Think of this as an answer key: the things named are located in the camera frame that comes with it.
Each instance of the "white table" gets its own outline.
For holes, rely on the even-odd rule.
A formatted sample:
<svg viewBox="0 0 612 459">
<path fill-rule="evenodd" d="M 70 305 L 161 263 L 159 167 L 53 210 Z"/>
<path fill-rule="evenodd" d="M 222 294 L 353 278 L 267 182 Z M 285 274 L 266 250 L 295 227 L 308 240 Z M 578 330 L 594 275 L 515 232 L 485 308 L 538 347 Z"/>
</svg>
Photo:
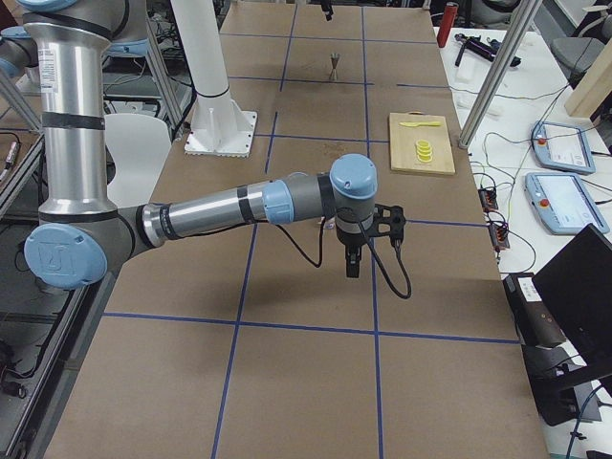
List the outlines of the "white table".
<svg viewBox="0 0 612 459">
<path fill-rule="evenodd" d="M 473 102 L 476 95 L 456 90 L 478 92 L 491 64 L 480 56 L 466 51 L 460 67 L 457 68 L 454 64 L 461 45 L 454 40 L 456 33 L 482 35 L 481 39 L 483 41 L 486 38 L 494 38 L 501 41 L 505 32 L 453 29 L 450 33 L 447 46 L 440 50 L 448 82 L 451 88 L 453 88 L 457 115 L 459 121 L 463 124 L 470 112 L 464 106 Z M 522 58 L 522 63 L 506 74 L 497 94 L 536 98 L 544 94 L 556 92 L 567 85 L 567 80 L 551 55 L 546 43 L 536 33 L 529 32 L 526 34 L 517 55 Z M 511 176 L 517 176 L 512 198 L 510 197 L 510 187 L 500 186 L 497 200 L 500 212 L 509 219 L 510 230 L 527 239 L 535 248 L 537 257 L 535 264 L 530 269 L 532 272 L 537 272 L 572 239 L 571 236 L 551 235 L 531 210 L 531 205 L 525 194 L 525 174 L 550 169 L 542 169 L 532 151 L 529 151 L 525 156 L 529 147 L 528 142 L 510 143 L 495 135 L 489 135 L 486 142 L 487 159 L 485 149 L 483 148 L 483 141 L 490 132 L 500 134 L 512 141 L 525 141 L 529 139 L 534 124 L 542 118 L 557 94 L 537 100 L 494 98 L 492 108 L 480 125 L 469 149 L 471 160 L 474 161 L 472 164 L 474 172 L 485 172 L 491 175 L 498 184 L 508 182 L 511 179 L 503 172 L 488 166 L 487 163 L 489 163 Z M 585 129 L 593 127 L 590 120 L 575 119 L 567 115 L 564 103 L 571 94 L 572 89 L 570 87 L 562 91 L 546 120 L 576 125 Z M 595 129 L 587 132 L 587 139 L 592 150 L 607 152 L 601 137 Z M 595 157 L 595 162 L 597 172 L 585 178 L 590 182 L 612 187 L 612 158 L 597 156 Z M 484 186 L 491 185 L 491 181 L 488 178 L 478 175 L 475 175 L 474 178 L 478 185 L 481 179 Z M 591 196 L 596 201 L 612 197 L 612 193 L 602 192 L 592 186 L 587 187 Z M 608 224 L 612 224 L 612 203 L 600 206 L 600 211 Z M 606 237 L 612 240 L 610 233 Z M 501 253 L 499 263 L 501 273 L 523 271 L 534 260 L 529 246 L 512 234 L 510 235 L 510 244 L 511 248 Z M 566 347 L 569 355 L 576 354 L 571 344 L 564 345 L 564 347 Z M 575 361 L 583 363 L 580 358 Z M 598 393 L 598 396 L 608 403 L 611 400 L 608 394 L 602 390 Z M 573 456 L 585 457 L 585 451 L 589 449 L 612 453 L 612 408 L 601 408 L 601 416 L 603 419 L 601 423 L 582 423 L 580 425 L 579 431 L 588 438 L 583 441 L 577 440 L 574 443 Z M 569 432 L 573 429 L 574 422 L 567 422 L 556 427 L 546 426 L 543 422 L 542 425 L 549 451 L 564 455 L 570 440 Z"/>
</svg>

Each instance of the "black wire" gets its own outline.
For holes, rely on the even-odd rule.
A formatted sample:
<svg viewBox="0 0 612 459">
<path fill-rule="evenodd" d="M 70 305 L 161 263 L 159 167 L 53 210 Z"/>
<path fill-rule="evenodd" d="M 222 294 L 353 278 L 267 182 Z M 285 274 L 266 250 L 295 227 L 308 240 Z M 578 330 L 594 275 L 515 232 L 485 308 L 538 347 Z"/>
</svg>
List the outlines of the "black wire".
<svg viewBox="0 0 612 459">
<path fill-rule="evenodd" d="M 320 229 L 318 231 L 318 261 L 314 261 L 310 256 L 308 256 L 308 254 L 306 254 L 306 252 L 299 246 L 299 244 L 297 244 L 295 239 L 292 237 L 292 235 L 286 229 L 284 229 L 280 225 L 274 225 L 274 226 L 277 227 L 279 230 L 281 230 L 282 233 L 285 234 L 285 236 L 287 236 L 289 241 L 294 245 L 294 247 L 297 249 L 297 251 L 299 251 L 299 253 L 304 257 L 304 259 L 306 261 L 308 261 L 315 268 L 320 268 L 321 265 L 323 264 L 323 229 L 325 227 L 325 222 L 326 221 L 327 220 L 325 218 L 322 220 Z M 255 223 L 270 223 L 270 222 L 267 222 L 266 220 L 255 220 Z M 237 228 L 242 228 L 242 227 L 245 227 L 247 225 L 248 225 L 248 223 L 239 223 L 237 225 L 232 225 L 230 227 L 216 229 L 214 231 L 200 232 L 200 233 L 197 233 L 197 234 L 191 234 L 191 235 L 189 235 L 187 237 L 212 236 L 214 234 L 219 234 L 221 232 L 225 232 L 225 231 L 229 231 L 229 230 L 235 230 Z"/>
<path fill-rule="evenodd" d="M 19 140 L 19 137 L 17 137 L 17 135 L 13 132 L 0 132 L 0 136 L 13 136 L 16 142 L 21 143 L 21 141 Z"/>
<path fill-rule="evenodd" d="M 308 256 L 306 252 L 297 244 L 297 242 L 294 240 L 292 235 L 286 229 L 284 229 L 280 225 L 274 225 L 274 226 L 277 227 L 279 230 L 281 230 L 283 234 L 285 234 L 285 236 L 287 236 L 287 238 L 291 241 L 291 243 L 294 245 L 294 247 L 297 249 L 297 251 L 299 251 L 299 253 L 304 257 L 306 261 L 308 261 L 315 268 L 320 268 L 321 265 L 323 264 L 323 230 L 325 228 L 325 222 L 327 222 L 327 219 L 323 218 L 323 220 L 320 223 L 320 228 L 318 230 L 318 261 L 314 261 L 310 256 Z"/>
<path fill-rule="evenodd" d="M 47 352 L 47 348 L 49 347 L 49 344 L 51 343 L 51 340 L 53 339 L 55 332 L 57 331 L 57 328 L 59 327 L 59 323 L 63 319 L 64 315 L 66 314 L 66 311 L 68 310 L 68 306 L 72 302 L 74 293 L 75 291 L 71 291 L 69 293 L 68 298 L 66 298 L 66 302 L 64 303 L 64 306 L 62 307 L 61 311 L 57 313 L 57 317 L 55 318 L 55 322 L 53 326 L 51 327 L 49 334 L 45 338 L 45 341 L 39 346 L 40 350 L 38 351 L 38 356 L 36 357 L 36 362 L 33 365 L 33 367 L 27 371 L 24 371 L 23 373 L 19 373 L 17 370 L 14 370 L 14 369 L 6 369 L 7 373 L 11 373 L 12 376 L 18 380 L 25 380 L 27 378 L 31 378 L 34 375 L 34 373 L 36 372 L 36 370 L 38 370 L 38 368 L 40 367 L 40 364 L 42 363 L 44 355 Z"/>
<path fill-rule="evenodd" d="M 45 145 L 43 143 L 43 151 L 40 152 L 40 156 L 38 157 L 38 170 L 37 170 L 37 174 L 38 174 L 38 180 L 36 181 L 37 184 L 37 194 L 38 194 L 38 205 L 42 206 L 42 204 L 45 202 L 45 196 L 42 192 L 42 182 L 43 182 L 43 171 L 45 168 L 45 161 L 47 160 L 46 154 L 45 154 Z"/>
<path fill-rule="evenodd" d="M 582 407 L 580 408 L 580 413 L 578 415 L 578 418 L 576 418 L 576 425 L 574 426 L 574 430 L 572 430 L 572 432 L 570 433 L 571 435 L 570 444 L 567 447 L 567 452 L 565 453 L 565 459 L 570 459 L 572 455 L 572 446 L 574 445 L 574 440 L 576 440 L 576 437 L 578 436 L 578 427 L 580 425 L 580 422 L 582 421 L 582 416 L 584 415 L 584 411 L 586 410 L 586 407 L 589 405 L 589 402 L 591 401 L 591 399 L 595 397 L 595 394 L 597 394 L 598 390 L 602 388 L 603 388 L 603 385 L 599 385 L 598 387 L 593 389 L 591 393 L 588 395 L 588 397 L 584 400 L 584 403 L 582 404 Z"/>
<path fill-rule="evenodd" d="M 370 253 L 372 253 L 372 257 L 374 258 L 374 261 L 376 262 L 376 264 L 378 265 L 379 269 L 381 270 L 382 273 L 382 277 L 384 277 L 384 281 L 386 282 L 386 285 L 389 286 L 389 289 L 391 289 L 391 291 L 398 296 L 401 299 L 409 299 L 412 296 L 412 283 L 410 282 L 410 276 L 408 275 L 408 272 L 404 266 L 404 262 L 402 261 L 402 251 L 401 251 L 401 241 L 396 241 L 395 245 L 393 246 L 393 248 L 395 249 L 395 257 L 398 260 L 398 265 L 400 266 L 400 270 L 402 270 L 402 275 L 404 276 L 404 281 L 405 281 L 405 286 L 406 286 L 406 293 L 403 294 L 402 292 L 400 292 L 397 287 L 393 284 L 393 281 L 391 280 L 391 277 L 389 276 L 388 272 L 386 271 L 386 268 L 383 265 L 383 262 L 381 261 L 381 259 L 379 258 L 378 253 L 376 252 L 376 249 L 374 248 L 374 243 L 372 242 L 372 240 L 370 239 L 370 236 L 367 235 L 367 232 L 365 232 L 365 228 L 363 227 L 363 223 L 361 222 L 361 220 L 357 217 L 357 214 L 355 213 L 354 210 L 352 210 L 351 208 L 339 208 L 337 210 L 337 213 L 340 213 L 341 211 L 346 210 L 351 212 L 351 214 L 353 215 L 353 218 L 357 221 L 357 225 L 360 228 L 360 232 L 361 235 L 363 236 L 363 239 L 365 240 L 365 244 L 367 244 L 368 249 L 370 250 Z"/>
<path fill-rule="evenodd" d="M 8 230 L 10 230 L 11 228 L 12 228 L 12 225 L 6 225 L 4 228 L 0 229 L 0 236 L 4 234 L 5 232 L 7 232 Z"/>
<path fill-rule="evenodd" d="M 471 175 L 482 175 L 483 177 L 487 177 L 489 180 L 493 182 L 493 186 L 492 186 L 493 190 L 497 188 L 497 183 L 495 182 L 495 179 L 491 175 L 485 172 L 472 172 Z"/>
<path fill-rule="evenodd" d="M 13 266 L 15 267 L 15 269 L 16 269 L 18 272 L 20 272 L 20 273 L 27 273 L 27 272 L 29 272 L 29 271 L 30 271 L 30 268 L 26 268 L 26 269 L 22 270 L 21 268 L 19 268 L 19 265 L 17 265 L 17 259 L 19 258 L 19 255 L 20 255 L 20 254 L 22 254 L 22 253 L 23 253 L 23 252 L 22 252 L 21 250 L 18 250 L 18 251 L 15 253 L 15 256 L 14 256 L 14 257 L 13 257 L 13 259 L 12 259 L 12 264 L 13 264 Z"/>
<path fill-rule="evenodd" d="M 570 356 L 570 357 L 566 357 L 565 359 L 563 359 L 562 361 L 558 361 L 557 363 L 555 363 L 553 366 L 549 366 L 548 368 L 544 369 L 544 370 L 540 370 L 538 371 L 538 373 L 540 375 L 544 375 L 544 373 L 546 373 L 547 371 L 551 371 L 554 370 L 555 368 L 557 368 L 558 366 L 560 366 L 562 363 L 564 363 L 565 361 L 570 361 L 571 359 L 575 358 L 575 357 L 579 357 L 580 356 L 580 352 L 578 352 L 575 356 Z"/>
<path fill-rule="evenodd" d="M 529 248 L 532 250 L 532 253 L 534 254 L 534 261 L 532 261 L 532 264 L 529 265 L 529 268 L 526 268 L 524 270 L 521 271 L 516 271 L 514 273 L 526 273 L 527 271 L 529 271 L 531 268 L 533 268 L 536 265 L 536 261 L 537 261 L 537 252 L 536 249 L 534 248 L 534 246 L 527 240 L 525 239 L 523 236 L 520 236 L 518 234 L 516 234 L 514 231 L 510 231 L 508 229 L 508 233 L 516 236 L 517 238 L 519 238 L 521 241 L 523 241 L 525 244 L 527 244 L 529 246 Z"/>
<path fill-rule="evenodd" d="M 232 225 L 230 227 L 226 227 L 226 228 L 221 228 L 221 229 L 215 229 L 213 231 L 207 231 L 207 232 L 198 232 L 196 234 L 190 234 L 189 236 L 186 237 L 204 237 L 204 236 L 212 236 L 214 234 L 220 234 L 222 232 L 226 232 L 229 230 L 235 230 L 236 228 L 242 228 L 242 227 L 246 227 L 248 226 L 248 223 L 239 223 L 237 225 Z"/>
<path fill-rule="evenodd" d="M 176 81 L 179 84 L 182 84 L 183 86 L 186 86 L 187 88 L 191 88 L 193 89 L 193 84 L 192 83 L 187 83 L 184 81 L 180 81 L 178 78 L 175 78 L 174 76 L 170 76 L 169 77 L 172 81 Z"/>
<path fill-rule="evenodd" d="M 452 91 L 457 91 L 457 92 L 460 92 L 460 93 L 470 93 L 470 94 L 474 94 L 474 95 L 478 95 L 478 94 L 480 94 L 480 93 L 477 93 L 476 91 L 470 91 L 470 90 L 468 90 L 468 89 L 459 89 L 459 88 L 453 88 L 452 86 L 449 86 L 449 88 L 450 88 Z M 494 95 L 493 95 L 493 97 L 494 97 L 494 98 L 510 98 L 510 99 L 513 99 L 513 100 L 539 100 L 539 99 L 541 99 L 541 98 L 546 98 L 546 97 L 548 97 L 548 96 L 553 96 L 553 95 L 555 95 L 555 94 L 556 94 L 558 91 L 562 91 L 562 90 L 564 90 L 565 88 L 567 88 L 567 85 L 566 85 L 566 86 L 563 86 L 561 89 L 557 89 L 556 91 L 553 91 L 552 93 L 542 94 L 541 96 L 537 96 L 537 97 L 535 97 L 535 98 L 524 98 L 524 97 L 520 97 L 520 96 L 505 96 L 505 95 L 503 95 L 503 94 L 494 94 Z"/>
<path fill-rule="evenodd" d="M 587 184 L 589 184 L 591 186 L 596 186 L 597 188 L 605 189 L 606 191 L 612 191 L 612 188 L 608 188 L 607 186 L 596 184 L 594 182 L 589 182 L 588 180 L 585 180 L 585 179 L 582 179 L 582 181 L 586 182 Z"/>
</svg>

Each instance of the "silver arm segment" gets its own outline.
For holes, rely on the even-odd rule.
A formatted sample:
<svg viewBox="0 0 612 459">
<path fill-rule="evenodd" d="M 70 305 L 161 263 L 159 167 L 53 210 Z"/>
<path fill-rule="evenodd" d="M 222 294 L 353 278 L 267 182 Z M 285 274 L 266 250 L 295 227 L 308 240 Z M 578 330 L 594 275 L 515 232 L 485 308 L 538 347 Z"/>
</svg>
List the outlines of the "silver arm segment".
<svg viewBox="0 0 612 459">
<path fill-rule="evenodd" d="M 362 155 L 345 155 L 334 162 L 329 174 L 293 174 L 274 182 L 240 186 L 193 201 L 142 207 L 142 233 L 146 242 L 159 247 L 166 240 L 189 237 L 242 223 L 267 221 L 289 224 L 350 208 L 368 229 L 377 190 L 376 167 Z M 343 230 L 359 233 L 355 222 L 339 220 Z"/>
<path fill-rule="evenodd" d="M 266 220 L 337 219 L 355 250 L 373 222 L 376 167 L 362 155 L 336 160 L 329 174 L 294 174 L 172 205 L 117 209 L 107 196 L 101 56 L 119 41 L 147 40 L 144 0 L 18 0 L 38 47 L 49 199 L 26 241 L 33 273 L 75 289 L 117 271 L 137 254 L 203 231 Z"/>
</svg>

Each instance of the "black stand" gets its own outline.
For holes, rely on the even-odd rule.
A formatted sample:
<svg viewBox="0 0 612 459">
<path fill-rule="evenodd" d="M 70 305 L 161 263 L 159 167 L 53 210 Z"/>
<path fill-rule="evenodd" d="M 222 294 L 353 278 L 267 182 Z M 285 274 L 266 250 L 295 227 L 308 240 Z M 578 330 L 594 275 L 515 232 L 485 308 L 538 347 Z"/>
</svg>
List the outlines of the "black stand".
<svg viewBox="0 0 612 459">
<path fill-rule="evenodd" d="M 568 357 L 561 348 L 549 350 L 523 346 L 523 358 L 535 405 L 549 426 L 576 419 L 582 404 L 593 390 L 590 382 L 598 378 L 591 377 L 597 368 L 575 365 L 567 360 Z M 601 421 L 597 396 L 587 405 L 582 420 Z"/>
</svg>

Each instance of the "wooden cutting board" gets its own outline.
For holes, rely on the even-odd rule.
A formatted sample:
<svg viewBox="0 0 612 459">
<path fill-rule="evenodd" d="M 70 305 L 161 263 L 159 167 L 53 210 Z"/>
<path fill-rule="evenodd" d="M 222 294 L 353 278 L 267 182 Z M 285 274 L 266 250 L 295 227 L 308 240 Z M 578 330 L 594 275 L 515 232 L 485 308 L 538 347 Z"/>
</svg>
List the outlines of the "wooden cutting board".
<svg viewBox="0 0 612 459">
<path fill-rule="evenodd" d="M 404 127 L 403 121 L 439 121 L 440 126 Z M 421 174 L 453 175 L 455 164 L 448 139 L 447 120 L 434 115 L 389 114 L 389 137 L 391 140 L 391 169 Z M 425 140 L 433 148 L 430 163 L 417 157 L 416 141 Z"/>
</svg>

